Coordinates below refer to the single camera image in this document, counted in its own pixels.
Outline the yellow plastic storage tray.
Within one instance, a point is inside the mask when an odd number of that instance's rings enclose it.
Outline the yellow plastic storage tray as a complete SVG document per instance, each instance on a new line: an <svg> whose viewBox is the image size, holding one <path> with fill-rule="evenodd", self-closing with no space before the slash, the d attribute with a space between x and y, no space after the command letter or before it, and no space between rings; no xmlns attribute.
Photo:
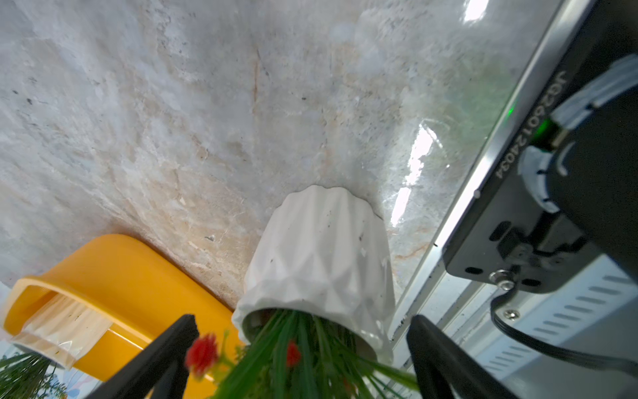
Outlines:
<svg viewBox="0 0 638 399"><path fill-rule="evenodd" d="M108 234L78 249L45 274L19 279L1 310L1 326L18 336L32 316L53 299L69 299L111 323L74 367L101 381L91 395L143 398L160 390L153 377L138 390L108 392L109 379L123 382L123 370L184 315L194 319L187 333L214 334L219 351L234 359L241 347L231 311L206 289L137 239Z"/></svg>

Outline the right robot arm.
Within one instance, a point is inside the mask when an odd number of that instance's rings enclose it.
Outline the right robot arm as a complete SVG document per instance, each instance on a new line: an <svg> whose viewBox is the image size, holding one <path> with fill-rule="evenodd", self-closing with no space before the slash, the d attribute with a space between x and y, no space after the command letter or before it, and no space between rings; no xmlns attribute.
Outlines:
<svg viewBox="0 0 638 399"><path fill-rule="evenodd" d="M585 236L637 275L637 57L629 55L576 92L553 115L566 131L553 152L530 146L518 174L543 205L557 206ZM214 335L184 315L114 377L96 398L180 398L188 377L223 372L218 398L364 398L384 395L388 377L425 398L508 398L511 392L427 318L410 322L415 371L357 354L342 328L309 314L279 310L244 349L225 357Z"/></svg>

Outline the large red flower pot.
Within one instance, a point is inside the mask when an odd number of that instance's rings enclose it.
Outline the large red flower pot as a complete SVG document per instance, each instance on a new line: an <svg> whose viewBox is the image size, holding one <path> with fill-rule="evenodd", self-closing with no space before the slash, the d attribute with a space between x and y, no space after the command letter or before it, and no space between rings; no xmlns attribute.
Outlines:
<svg viewBox="0 0 638 399"><path fill-rule="evenodd" d="M244 277L235 353L212 333L184 365L217 398L397 398L415 376L392 366L395 312L383 220L343 188L310 186L274 211Z"/></svg>

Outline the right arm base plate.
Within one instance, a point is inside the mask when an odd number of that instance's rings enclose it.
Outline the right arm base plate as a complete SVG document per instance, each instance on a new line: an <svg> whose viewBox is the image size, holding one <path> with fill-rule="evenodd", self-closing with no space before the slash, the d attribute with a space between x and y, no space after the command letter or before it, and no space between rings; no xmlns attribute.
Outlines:
<svg viewBox="0 0 638 399"><path fill-rule="evenodd" d="M556 109L632 54L636 2L562 2L465 185L468 206L443 244L447 273L485 284L513 279L546 294L604 255L636 279L557 206L541 204L518 174L528 147L553 152L565 139L553 123Z"/></svg>

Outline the small red flower pot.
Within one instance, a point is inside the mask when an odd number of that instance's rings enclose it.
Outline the small red flower pot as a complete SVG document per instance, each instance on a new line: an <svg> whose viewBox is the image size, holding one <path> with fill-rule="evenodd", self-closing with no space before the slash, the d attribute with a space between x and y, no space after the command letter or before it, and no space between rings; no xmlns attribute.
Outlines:
<svg viewBox="0 0 638 399"><path fill-rule="evenodd" d="M86 304L55 294L11 339L17 352L1 358L2 398L69 398L60 374L73 369L112 322Z"/></svg>

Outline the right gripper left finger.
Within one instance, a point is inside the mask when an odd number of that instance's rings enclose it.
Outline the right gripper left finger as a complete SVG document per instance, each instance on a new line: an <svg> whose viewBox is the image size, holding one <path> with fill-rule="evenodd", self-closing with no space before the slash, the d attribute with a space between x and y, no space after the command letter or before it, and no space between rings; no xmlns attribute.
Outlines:
<svg viewBox="0 0 638 399"><path fill-rule="evenodd" d="M182 316L89 397L184 397L189 378L186 353L198 337L194 315Z"/></svg>

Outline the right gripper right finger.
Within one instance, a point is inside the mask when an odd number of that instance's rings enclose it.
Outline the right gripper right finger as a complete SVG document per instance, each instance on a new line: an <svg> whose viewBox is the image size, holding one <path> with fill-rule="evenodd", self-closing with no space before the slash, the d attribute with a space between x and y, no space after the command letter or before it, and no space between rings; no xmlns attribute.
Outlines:
<svg viewBox="0 0 638 399"><path fill-rule="evenodd" d="M415 315L406 334L423 398L514 398L435 324Z"/></svg>

